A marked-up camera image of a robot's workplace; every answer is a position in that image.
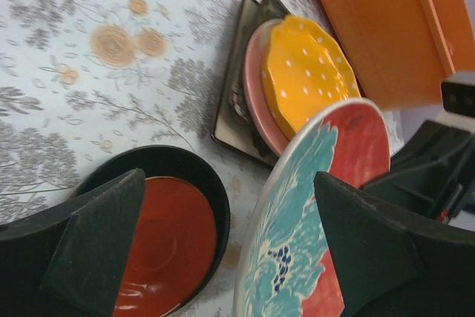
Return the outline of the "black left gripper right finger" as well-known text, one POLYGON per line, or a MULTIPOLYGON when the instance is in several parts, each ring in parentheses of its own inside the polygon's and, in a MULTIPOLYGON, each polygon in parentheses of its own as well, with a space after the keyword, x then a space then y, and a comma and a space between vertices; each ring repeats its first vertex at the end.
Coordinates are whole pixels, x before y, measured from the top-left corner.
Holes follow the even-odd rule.
POLYGON ((474 233, 320 171, 315 198, 343 316, 473 316, 474 233))

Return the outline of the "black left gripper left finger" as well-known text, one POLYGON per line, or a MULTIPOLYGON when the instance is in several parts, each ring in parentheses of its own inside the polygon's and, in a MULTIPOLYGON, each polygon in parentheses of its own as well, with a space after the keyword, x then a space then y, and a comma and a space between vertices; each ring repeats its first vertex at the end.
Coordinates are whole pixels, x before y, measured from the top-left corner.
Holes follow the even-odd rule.
POLYGON ((1 225, 1 315, 111 316, 144 194, 133 169, 1 225))

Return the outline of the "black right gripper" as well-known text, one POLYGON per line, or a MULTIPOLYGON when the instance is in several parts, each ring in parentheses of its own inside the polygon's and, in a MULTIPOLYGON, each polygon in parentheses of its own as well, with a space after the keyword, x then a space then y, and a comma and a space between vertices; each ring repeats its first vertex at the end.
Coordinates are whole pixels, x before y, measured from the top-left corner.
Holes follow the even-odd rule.
POLYGON ((445 122, 425 120, 362 191, 434 220, 474 213, 474 87, 444 82, 445 122))

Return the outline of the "red plate with teal flower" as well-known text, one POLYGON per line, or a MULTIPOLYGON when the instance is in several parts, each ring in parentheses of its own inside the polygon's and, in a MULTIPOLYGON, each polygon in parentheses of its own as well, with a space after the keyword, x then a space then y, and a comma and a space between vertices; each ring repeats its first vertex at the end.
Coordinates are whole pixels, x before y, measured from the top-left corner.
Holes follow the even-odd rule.
POLYGON ((328 172, 360 187, 390 168, 387 128, 368 99, 308 119, 270 174, 240 252, 235 316, 339 316, 344 309, 314 195, 328 172))

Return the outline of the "yellow polka dot plate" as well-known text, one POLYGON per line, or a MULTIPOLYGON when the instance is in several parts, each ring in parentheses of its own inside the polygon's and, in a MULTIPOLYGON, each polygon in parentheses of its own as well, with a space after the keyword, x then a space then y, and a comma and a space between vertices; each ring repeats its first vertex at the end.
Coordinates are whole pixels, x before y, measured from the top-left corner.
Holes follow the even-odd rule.
POLYGON ((361 96, 337 41, 311 19, 286 16, 273 27, 261 69, 267 105, 289 140, 327 106, 361 96))

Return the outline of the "pink and cream plate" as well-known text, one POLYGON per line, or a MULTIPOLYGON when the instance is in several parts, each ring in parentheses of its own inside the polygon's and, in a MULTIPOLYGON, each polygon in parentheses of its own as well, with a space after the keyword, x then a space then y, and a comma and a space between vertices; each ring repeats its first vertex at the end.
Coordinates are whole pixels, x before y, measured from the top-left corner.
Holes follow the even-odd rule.
POLYGON ((243 60, 243 89, 249 113, 259 135, 277 157, 283 154, 289 140, 280 130, 267 105, 262 86, 264 74, 261 65, 270 34, 282 21, 271 19, 258 26, 249 39, 243 60))

